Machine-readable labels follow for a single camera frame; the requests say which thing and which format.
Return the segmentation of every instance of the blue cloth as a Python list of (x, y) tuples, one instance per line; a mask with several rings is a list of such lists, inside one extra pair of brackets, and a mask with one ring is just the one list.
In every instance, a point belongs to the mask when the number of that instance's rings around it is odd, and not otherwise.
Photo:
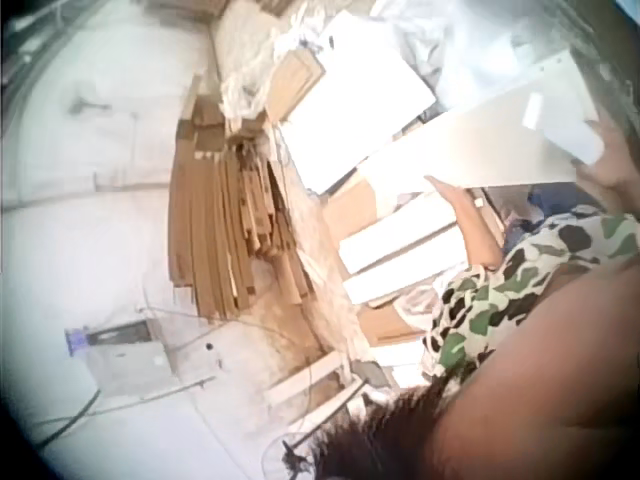
[[(544, 220), (554, 215), (568, 213), (578, 205), (590, 205), (602, 210), (600, 203), (575, 183), (535, 185), (529, 192), (528, 200), (529, 203), (542, 211)], [(533, 223), (529, 220), (518, 219), (512, 222), (505, 232), (503, 253), (507, 255), (520, 243), (523, 235), (534, 233), (544, 223), (544, 220)]]
[(638, 25), (640, 25), (640, 1), (638, 0), (616, 0), (627, 15), (629, 15)]

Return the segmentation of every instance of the white floor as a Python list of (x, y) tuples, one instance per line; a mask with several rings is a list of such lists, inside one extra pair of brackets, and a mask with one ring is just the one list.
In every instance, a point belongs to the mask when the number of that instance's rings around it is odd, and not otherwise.
[[(5, 139), (2, 393), (34, 441), (64, 424), (43, 421), (75, 414), (96, 389), (69, 358), (65, 328), (140, 318), (147, 303), (178, 308), (166, 189), (95, 192), (168, 181), (182, 96), (205, 54), (202, 32), (112, 0), (54, 59)], [(79, 95), (110, 110), (70, 114)], [(49, 201), (66, 194), (82, 195)], [(170, 347), (207, 331), (159, 317)], [(216, 379), (82, 420), (45, 458), (66, 478), (262, 478), (265, 446), (285, 427), (261, 395), (281, 367), (264, 336), (232, 324), (180, 349), (178, 386)], [(94, 411), (139, 400), (102, 399)]]

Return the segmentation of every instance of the white board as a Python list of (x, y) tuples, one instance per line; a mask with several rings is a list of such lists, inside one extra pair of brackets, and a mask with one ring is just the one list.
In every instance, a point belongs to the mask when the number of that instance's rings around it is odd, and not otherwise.
[(433, 175), (461, 187), (575, 181), (570, 156), (523, 126), (532, 93), (562, 98), (584, 120), (598, 115), (570, 52), (536, 65), (490, 100), (447, 112), (372, 155), (359, 171), (376, 195), (415, 191)]
[(344, 282), (344, 288), (351, 302), (359, 305), (415, 285), (466, 258), (462, 232), (453, 227), (397, 258), (350, 278)]
[(342, 357), (339, 352), (333, 351), (311, 366), (268, 390), (265, 393), (267, 402), (270, 405), (277, 405), (285, 402), (298, 393), (311, 388), (313, 384), (319, 382), (331, 372), (341, 367)]
[(455, 223), (453, 208), (437, 192), (412, 200), (378, 223), (340, 242), (340, 258), (354, 274), (381, 258)]
[[(341, 28), (348, 25), (341, 22)], [(325, 75), (281, 125), (302, 183), (316, 193), (324, 193), (435, 102), (392, 48), (340, 45), (323, 54)]]

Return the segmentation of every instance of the dark hair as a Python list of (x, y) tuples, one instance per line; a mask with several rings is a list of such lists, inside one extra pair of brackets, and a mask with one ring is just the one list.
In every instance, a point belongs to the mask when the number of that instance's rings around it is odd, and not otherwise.
[(376, 405), (361, 420), (347, 419), (318, 435), (311, 451), (316, 480), (424, 480), (442, 478), (427, 441), (443, 413), (443, 395), (461, 365), (428, 387)]

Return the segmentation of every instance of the camouflage shirt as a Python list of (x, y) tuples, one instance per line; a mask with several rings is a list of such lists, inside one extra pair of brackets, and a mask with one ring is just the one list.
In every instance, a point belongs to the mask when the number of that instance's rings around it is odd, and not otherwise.
[(526, 320), (563, 265), (592, 269), (638, 253), (638, 223), (579, 206), (525, 235), (497, 271), (470, 266), (442, 295), (425, 338), (426, 373), (440, 376), (464, 357), (481, 364)]

